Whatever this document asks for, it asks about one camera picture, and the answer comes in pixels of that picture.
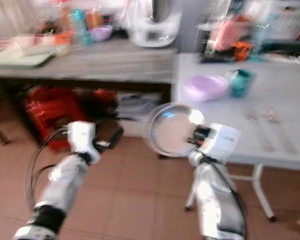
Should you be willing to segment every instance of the silver pan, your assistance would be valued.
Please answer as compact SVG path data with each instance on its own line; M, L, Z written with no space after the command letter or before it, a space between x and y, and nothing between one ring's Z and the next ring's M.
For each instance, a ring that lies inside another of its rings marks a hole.
M187 143L199 124L204 124L202 113L189 106L166 103L151 114L145 128L144 139L158 154L168 157L185 157L195 149Z

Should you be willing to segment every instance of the teal cup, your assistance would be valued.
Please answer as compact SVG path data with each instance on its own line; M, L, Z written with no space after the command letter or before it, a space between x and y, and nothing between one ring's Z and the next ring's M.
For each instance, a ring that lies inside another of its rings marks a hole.
M255 80L255 75L244 69L234 71L234 76L230 79L230 94L235 98L241 98L247 95L252 83Z

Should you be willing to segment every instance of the gray countertop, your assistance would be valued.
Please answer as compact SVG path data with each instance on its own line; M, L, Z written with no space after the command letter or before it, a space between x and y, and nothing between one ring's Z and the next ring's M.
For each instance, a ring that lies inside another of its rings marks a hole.
M34 69L0 68L0 77L49 78L170 84L173 80L173 48L154 49L111 39L71 52Z
M300 169L300 66L273 62L198 64L197 60L197 56L192 53L178 56L178 80L172 97L176 102L202 111L207 123L225 124L241 130L238 146L229 161ZM225 76L228 70L238 67L256 73L251 91L244 98L232 98L226 94L215 101L196 102L184 90L187 79L194 75ZM274 108L282 118L281 126L294 143L296 154L285 151L273 123L262 117L269 108ZM275 146L274 152L263 150L254 126L245 119L245 112L250 109L254 109L260 116L260 125Z

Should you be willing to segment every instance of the purple bowl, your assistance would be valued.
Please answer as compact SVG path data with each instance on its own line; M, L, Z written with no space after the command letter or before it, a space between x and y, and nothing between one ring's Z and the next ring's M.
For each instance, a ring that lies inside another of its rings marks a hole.
M198 75L187 81L185 90L192 100L204 102L222 97L228 86L223 77Z
M110 38L113 31L113 27L110 25L102 25L100 27L95 27L90 30L92 39L96 42L102 42Z

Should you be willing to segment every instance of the tiled floor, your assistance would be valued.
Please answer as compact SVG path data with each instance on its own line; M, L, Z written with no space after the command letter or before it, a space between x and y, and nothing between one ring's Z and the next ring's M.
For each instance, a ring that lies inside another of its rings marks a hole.
M0 240L8 240L29 217L24 172L36 147L5 108L0 110L0 128L12 140L0 144ZM46 149L38 168L66 154ZM229 168L236 174L251 173L245 165ZM192 171L185 159L159 160L141 139L123 138L91 166L60 239L199 240L196 212L184 212ZM38 182L37 197L47 174ZM264 171L262 184L279 219L276 223L267 221L250 184L236 183L247 205L250 240L300 240L300 171Z

